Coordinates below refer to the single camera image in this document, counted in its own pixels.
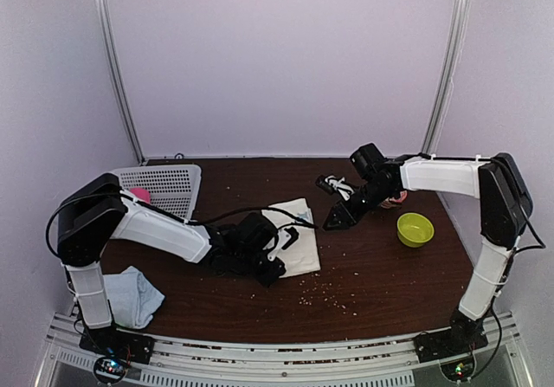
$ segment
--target lavender wall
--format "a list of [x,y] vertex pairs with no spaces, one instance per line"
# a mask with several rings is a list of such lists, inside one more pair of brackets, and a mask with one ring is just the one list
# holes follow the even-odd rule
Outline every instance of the lavender wall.
[[64,274],[49,214],[105,170],[133,164],[93,0],[0,0],[0,374],[29,385]]
[[[532,222],[550,248],[521,255],[499,308],[512,310],[538,385],[554,365],[554,0],[471,0],[454,95],[437,153],[511,152],[535,202]],[[478,204],[445,196],[469,254],[479,254]],[[527,235],[523,243],[532,239]]]
[[454,0],[108,0],[147,156],[419,149]]

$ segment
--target light blue towel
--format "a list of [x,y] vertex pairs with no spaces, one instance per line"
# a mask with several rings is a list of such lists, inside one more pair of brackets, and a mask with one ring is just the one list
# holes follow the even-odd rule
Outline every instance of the light blue towel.
[[165,298],[133,266],[120,274],[106,274],[104,283],[115,322],[126,328],[146,327]]

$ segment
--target white plastic basket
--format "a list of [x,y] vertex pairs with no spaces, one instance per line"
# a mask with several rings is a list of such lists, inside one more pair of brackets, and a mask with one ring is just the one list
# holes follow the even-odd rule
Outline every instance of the white plastic basket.
[[171,214],[190,219],[200,191],[202,170],[195,164],[141,166],[112,171],[122,188],[144,188],[151,204]]

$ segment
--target green bowl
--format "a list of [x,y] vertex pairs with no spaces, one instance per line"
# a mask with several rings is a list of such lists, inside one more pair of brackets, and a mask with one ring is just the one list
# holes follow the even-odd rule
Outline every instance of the green bowl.
[[408,212],[396,222],[398,239],[411,248],[421,247],[435,235],[433,224],[424,216]]

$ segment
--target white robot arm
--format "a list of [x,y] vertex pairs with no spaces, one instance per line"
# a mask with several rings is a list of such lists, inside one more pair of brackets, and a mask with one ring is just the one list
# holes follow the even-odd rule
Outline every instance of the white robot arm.
[[[289,215],[292,225],[316,228]],[[67,198],[59,214],[57,255],[72,282],[86,336],[81,347],[98,353],[131,350],[132,361],[147,363],[150,337],[116,331],[104,288],[100,257],[110,239],[139,242],[200,263],[219,272],[251,274],[269,286],[286,272],[279,252],[299,238],[294,227],[277,229],[262,214],[251,212],[238,224],[221,227],[187,221],[150,205],[119,186],[106,173]]]
[[316,185],[339,193],[324,229],[348,229],[364,214],[402,190],[433,190],[468,195],[480,200],[482,246],[472,279],[454,311],[447,333],[423,334],[415,339],[420,361],[468,352],[470,345],[486,345],[482,321],[507,277],[519,237],[532,212],[532,200],[512,156],[493,158],[436,158],[403,155],[385,158],[373,144],[351,155],[358,174],[367,183],[347,198],[335,190],[329,177]]

